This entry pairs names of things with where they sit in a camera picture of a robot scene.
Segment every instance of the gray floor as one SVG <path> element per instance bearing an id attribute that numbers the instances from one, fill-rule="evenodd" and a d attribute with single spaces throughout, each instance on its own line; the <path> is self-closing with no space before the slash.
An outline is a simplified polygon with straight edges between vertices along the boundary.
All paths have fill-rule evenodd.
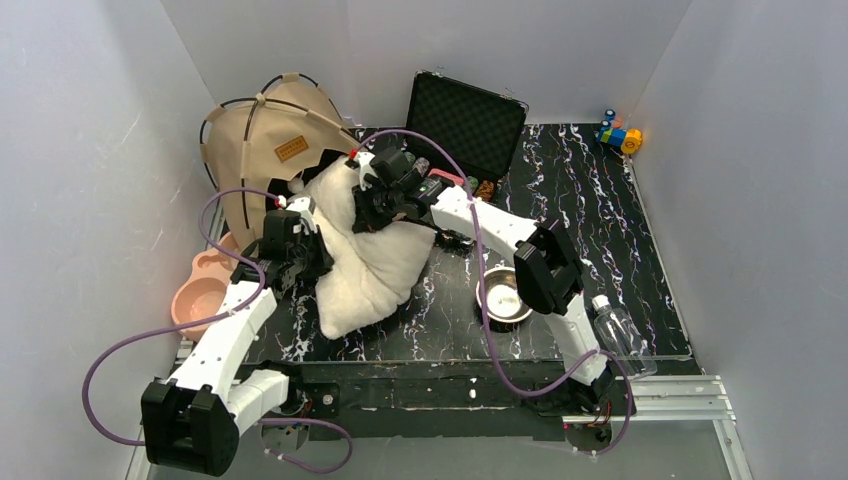
<path id="1" fill-rule="evenodd" d="M 593 463 L 563 451 L 567 443 L 525 438 L 358 439 L 350 463 L 330 478 L 345 479 L 698 479 L 729 474 L 712 422 L 633 423 L 619 447 Z M 298 455 L 329 465 L 344 455 L 342 442 L 308 442 Z M 148 480 L 209 478 L 155 467 Z M 316 478 L 266 457 L 258 433 L 242 438 L 224 479 Z"/>

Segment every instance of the red object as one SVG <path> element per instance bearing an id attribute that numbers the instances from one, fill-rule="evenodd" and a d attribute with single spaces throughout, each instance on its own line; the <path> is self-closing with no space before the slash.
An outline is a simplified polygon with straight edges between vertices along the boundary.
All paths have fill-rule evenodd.
<path id="1" fill-rule="evenodd" d="M 465 182 L 462 181 L 462 178 L 457 177 L 456 175 L 454 175 L 452 173 L 448 173 L 444 170 L 440 170 L 438 168 L 434 168 L 434 169 L 430 170 L 430 175 L 438 175 L 440 177 L 447 178 L 448 180 L 452 181 L 454 184 L 456 184 L 460 187 L 465 185 Z"/>

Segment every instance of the stainless steel bowl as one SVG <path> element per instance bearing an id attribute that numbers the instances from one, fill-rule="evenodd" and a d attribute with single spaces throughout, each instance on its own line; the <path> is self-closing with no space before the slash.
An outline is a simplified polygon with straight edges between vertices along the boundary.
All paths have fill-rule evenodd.
<path id="1" fill-rule="evenodd" d="M 514 268 L 495 267 L 487 271 L 483 278 L 486 283 L 486 304 L 490 319 L 501 323 L 518 323 L 533 312 L 518 296 Z M 480 282 L 477 282 L 474 291 L 477 305 L 483 308 L 480 301 Z"/>

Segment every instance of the marble tabletop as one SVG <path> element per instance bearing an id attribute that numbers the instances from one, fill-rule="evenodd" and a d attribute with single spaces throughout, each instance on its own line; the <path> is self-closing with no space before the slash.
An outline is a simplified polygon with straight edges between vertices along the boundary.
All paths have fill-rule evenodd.
<path id="1" fill-rule="evenodd" d="M 630 167 L 595 141 L 596 125 L 526 125 L 496 204 L 543 219 L 562 216 L 586 265 L 585 298 L 605 294 L 633 317 L 651 351 L 691 357 Z M 400 145 L 391 136 L 377 148 Z M 503 264 L 486 254 L 489 267 Z M 434 248 L 410 300 L 383 321 L 329 341 L 320 333 L 314 285 L 286 294 L 258 333 L 247 362 L 448 362 L 489 358 L 474 300 L 476 257 Z M 559 358 L 545 321 L 531 315 L 496 333 L 505 360 Z"/>

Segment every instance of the robotic arm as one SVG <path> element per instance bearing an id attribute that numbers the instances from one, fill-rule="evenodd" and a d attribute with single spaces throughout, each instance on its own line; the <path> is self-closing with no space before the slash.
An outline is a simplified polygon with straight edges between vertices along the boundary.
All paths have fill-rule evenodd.
<path id="1" fill-rule="evenodd" d="M 388 149 L 357 153 L 348 166 L 360 180 L 352 191 L 354 232 L 403 220 L 475 237 L 465 191 L 446 177 L 428 176 L 426 160 Z M 519 296 L 544 315 L 565 366 L 598 350 L 580 295 L 583 265 L 562 221 L 535 222 L 483 202 L 475 207 L 483 243 L 515 266 Z M 254 336 L 276 308 L 275 294 L 293 286 L 296 276 L 317 278 L 332 267 L 313 211 L 312 200 L 305 197 L 266 215 L 264 237 L 245 251 L 251 255 L 258 247 L 266 288 L 247 308 L 210 326 L 179 369 L 145 390 L 142 423 L 151 462 L 221 475 L 235 457 L 239 437 L 290 399 L 290 378 L 276 370 L 255 370 L 243 383 L 232 384 Z M 231 280 L 219 313 L 259 288 L 256 272 L 245 265 Z M 594 403 L 613 377 L 596 354 L 572 378 Z"/>

